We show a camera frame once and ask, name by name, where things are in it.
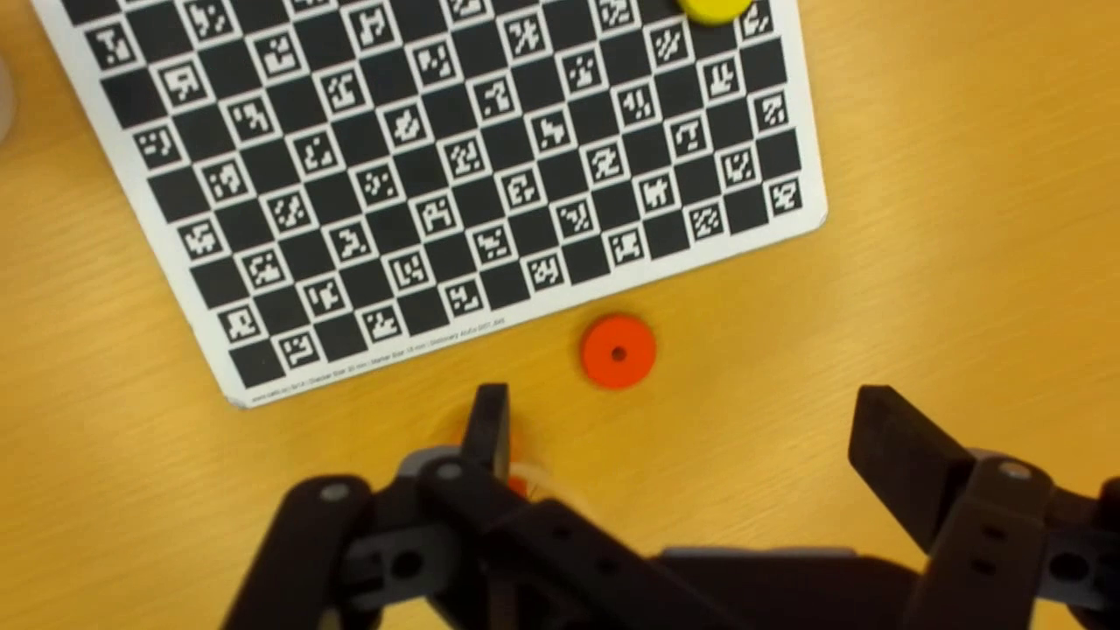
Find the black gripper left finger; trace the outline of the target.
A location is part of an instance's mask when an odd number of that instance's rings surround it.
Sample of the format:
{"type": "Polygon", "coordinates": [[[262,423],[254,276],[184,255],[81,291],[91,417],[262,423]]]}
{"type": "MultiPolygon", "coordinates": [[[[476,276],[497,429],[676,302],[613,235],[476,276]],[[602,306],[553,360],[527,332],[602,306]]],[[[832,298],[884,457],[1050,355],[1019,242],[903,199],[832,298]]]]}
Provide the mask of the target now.
{"type": "Polygon", "coordinates": [[[480,383],[468,423],[461,435],[461,455],[494,477],[510,467],[510,400],[505,383],[480,383]]]}

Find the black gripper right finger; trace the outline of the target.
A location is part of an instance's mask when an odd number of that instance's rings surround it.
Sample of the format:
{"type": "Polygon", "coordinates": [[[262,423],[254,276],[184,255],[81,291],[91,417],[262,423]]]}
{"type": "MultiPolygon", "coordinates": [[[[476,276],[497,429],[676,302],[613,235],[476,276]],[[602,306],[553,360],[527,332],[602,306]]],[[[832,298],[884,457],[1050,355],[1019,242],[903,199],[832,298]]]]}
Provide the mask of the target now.
{"type": "Polygon", "coordinates": [[[846,463],[928,550],[974,471],[974,455],[891,383],[862,383],[846,463]]]}

